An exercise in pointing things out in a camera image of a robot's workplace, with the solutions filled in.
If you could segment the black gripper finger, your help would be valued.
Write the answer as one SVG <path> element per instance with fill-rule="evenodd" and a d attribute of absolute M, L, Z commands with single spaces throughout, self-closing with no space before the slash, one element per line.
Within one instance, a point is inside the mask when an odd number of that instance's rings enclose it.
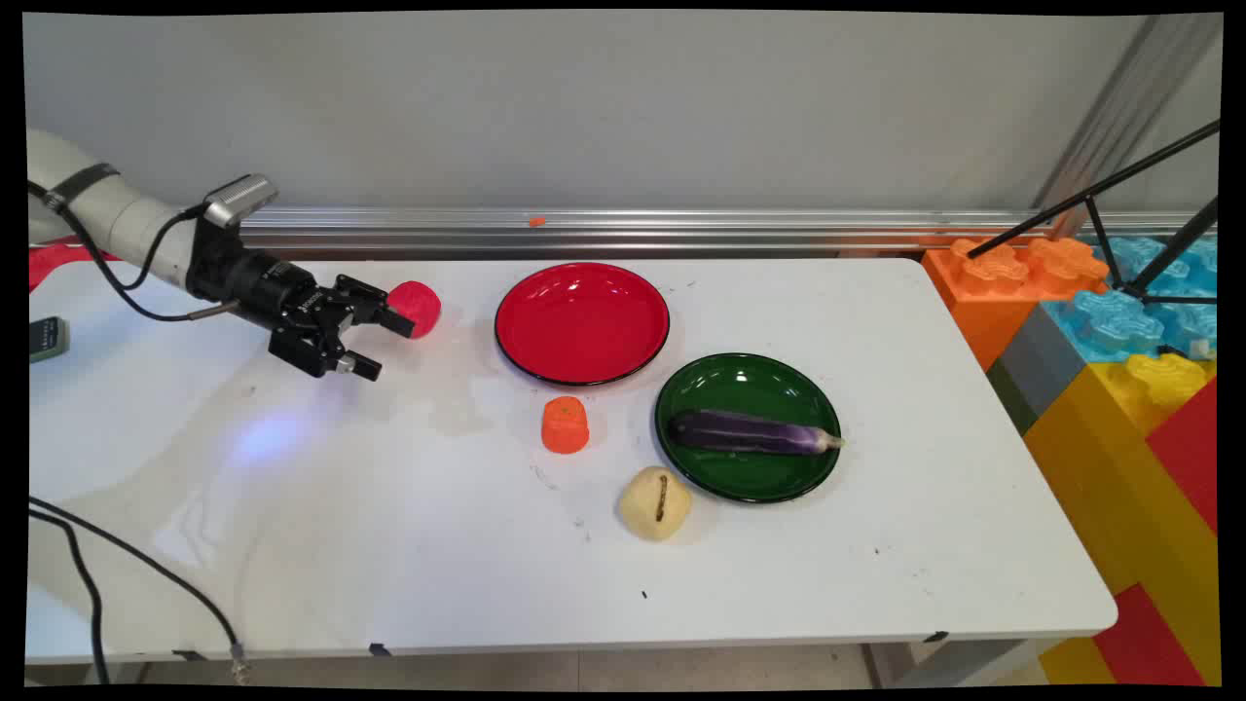
<path fill-rule="evenodd" d="M 343 374 L 376 382 L 383 374 L 383 364 L 370 356 L 356 354 L 339 337 L 324 336 L 319 341 L 320 376 Z"/>
<path fill-rule="evenodd" d="M 412 337 L 417 324 L 388 304 L 388 293 L 354 276 L 338 275 L 334 301 L 353 314 L 354 325 L 375 324 L 401 337 Z"/>

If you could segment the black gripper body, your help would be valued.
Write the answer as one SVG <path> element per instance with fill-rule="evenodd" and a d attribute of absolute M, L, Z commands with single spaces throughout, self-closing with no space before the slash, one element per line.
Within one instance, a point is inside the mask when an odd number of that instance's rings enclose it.
<path fill-rule="evenodd" d="M 338 371 L 343 303 L 333 303 L 331 289 L 316 284 L 312 271 L 245 247 L 237 227 L 196 222 L 188 293 L 227 303 L 232 314 L 267 329 L 269 354 L 304 374 L 320 379 Z"/>

